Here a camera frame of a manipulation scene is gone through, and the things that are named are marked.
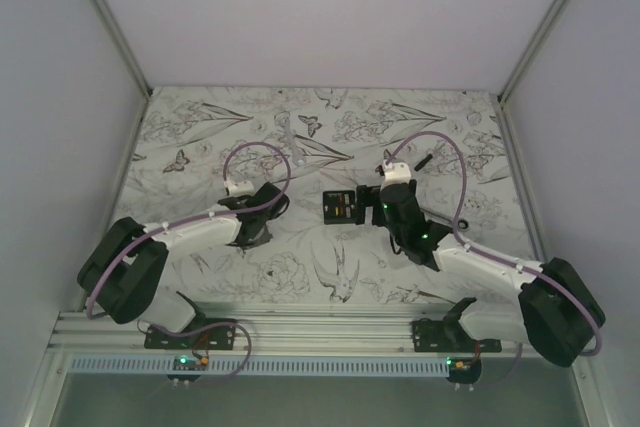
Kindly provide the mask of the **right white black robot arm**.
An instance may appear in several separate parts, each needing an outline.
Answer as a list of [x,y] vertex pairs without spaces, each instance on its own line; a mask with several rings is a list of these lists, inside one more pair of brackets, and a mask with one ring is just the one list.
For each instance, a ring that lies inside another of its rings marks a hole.
[[[425,217],[413,181],[359,186],[355,198],[357,223],[372,211],[373,225],[387,229],[394,254],[478,284],[479,291],[463,295],[442,320],[443,338],[452,350],[466,351],[477,340],[511,341],[569,367],[579,355],[595,355],[601,348],[605,313],[568,261],[517,260],[460,242],[452,226]],[[483,300],[480,291],[502,300]]]

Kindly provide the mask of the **black fuse box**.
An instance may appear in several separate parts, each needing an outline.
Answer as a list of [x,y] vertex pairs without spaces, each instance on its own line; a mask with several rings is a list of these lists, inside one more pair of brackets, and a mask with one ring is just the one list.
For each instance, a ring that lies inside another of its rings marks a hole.
[[353,190],[324,191],[322,193],[325,225],[356,223],[356,192]]

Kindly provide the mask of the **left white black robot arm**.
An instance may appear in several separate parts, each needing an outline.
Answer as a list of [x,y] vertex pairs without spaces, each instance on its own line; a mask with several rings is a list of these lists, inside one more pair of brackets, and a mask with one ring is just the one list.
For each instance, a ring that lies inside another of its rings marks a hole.
[[230,195],[208,210],[173,222],[117,220],[81,268],[77,282],[88,295],[86,315],[117,324],[145,322],[179,347],[197,346],[204,314],[185,294],[161,285],[165,267],[211,247],[249,249],[270,240],[267,224],[290,200],[272,183],[258,190],[227,184]]

